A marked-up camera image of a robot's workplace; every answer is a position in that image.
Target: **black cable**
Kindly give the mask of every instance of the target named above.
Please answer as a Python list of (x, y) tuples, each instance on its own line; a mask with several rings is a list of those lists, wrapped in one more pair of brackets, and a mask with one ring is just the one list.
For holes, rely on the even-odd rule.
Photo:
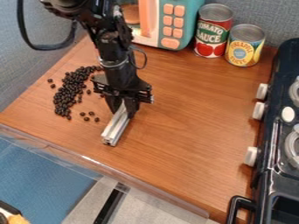
[(132, 59), (130, 58), (129, 62), (132, 64), (133, 67), (135, 67), (136, 69), (144, 69), (147, 64), (148, 64), (148, 55), (146, 54), (146, 52), (139, 48), (139, 47), (136, 47), (134, 45), (131, 45), (129, 47), (132, 51), (138, 51), (140, 53), (142, 53), (144, 55), (144, 63), (143, 63), (143, 66), (137, 66), (136, 63), (134, 61), (132, 61)]
[(24, 0), (17, 0), (17, 23), (24, 42), (30, 48), (37, 51), (52, 51), (70, 46), (74, 41), (77, 29), (77, 21), (73, 20), (71, 24), (71, 31), (68, 37), (61, 43), (55, 45), (34, 45), (28, 38), (27, 30), (24, 23)]

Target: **toy microwave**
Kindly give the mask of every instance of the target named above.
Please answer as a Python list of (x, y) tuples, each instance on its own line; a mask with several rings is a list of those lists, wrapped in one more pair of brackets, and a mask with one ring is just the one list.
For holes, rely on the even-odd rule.
[(133, 29), (133, 42), (169, 50), (185, 48), (205, 0), (118, 0)]

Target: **white knob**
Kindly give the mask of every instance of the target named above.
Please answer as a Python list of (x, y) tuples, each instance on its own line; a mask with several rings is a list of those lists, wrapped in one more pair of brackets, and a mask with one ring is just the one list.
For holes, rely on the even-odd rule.
[(295, 111), (291, 107), (285, 107), (282, 110), (282, 120), (286, 123), (291, 123), (294, 120), (295, 116)]
[(256, 99), (265, 100), (268, 91), (268, 84), (261, 83), (259, 85), (258, 91), (256, 92)]
[(248, 147), (244, 159), (244, 164), (254, 167), (257, 158), (257, 151), (258, 149), (256, 147)]
[(264, 115), (264, 111), (265, 111), (265, 103), (260, 101), (256, 102), (254, 107), (254, 112), (253, 112), (253, 118), (256, 120), (260, 120)]

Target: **wooden countertop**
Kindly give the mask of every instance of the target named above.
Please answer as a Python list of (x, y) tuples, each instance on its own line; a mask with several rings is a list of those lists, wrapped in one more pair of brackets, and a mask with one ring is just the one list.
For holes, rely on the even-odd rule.
[[(97, 64), (88, 38), (18, 97), (0, 115), (1, 123), (129, 174), (224, 223), (231, 197), (250, 196), (251, 168), (242, 162), (259, 128), (250, 117), (257, 87), (268, 81), (276, 50), (266, 47), (258, 65), (242, 68), (224, 58), (196, 57), (190, 48), (142, 48), (149, 63), (139, 75), (153, 86), (155, 103), (142, 104), (117, 147), (101, 143), (112, 115), (97, 94), (84, 94), (83, 103), (72, 108), (72, 121), (53, 113), (57, 88), (50, 89), (46, 80), (51, 77), (60, 86), (65, 72)], [(91, 110), (100, 123), (80, 117)]]

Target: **black stove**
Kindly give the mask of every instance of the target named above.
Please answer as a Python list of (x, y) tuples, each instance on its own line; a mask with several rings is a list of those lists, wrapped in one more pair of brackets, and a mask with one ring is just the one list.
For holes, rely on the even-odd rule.
[(271, 81), (260, 84), (253, 118), (261, 120), (258, 147), (248, 147), (245, 164), (254, 168), (253, 197), (234, 196), (227, 224), (238, 210), (248, 223), (299, 223), (299, 38), (284, 42), (275, 56)]

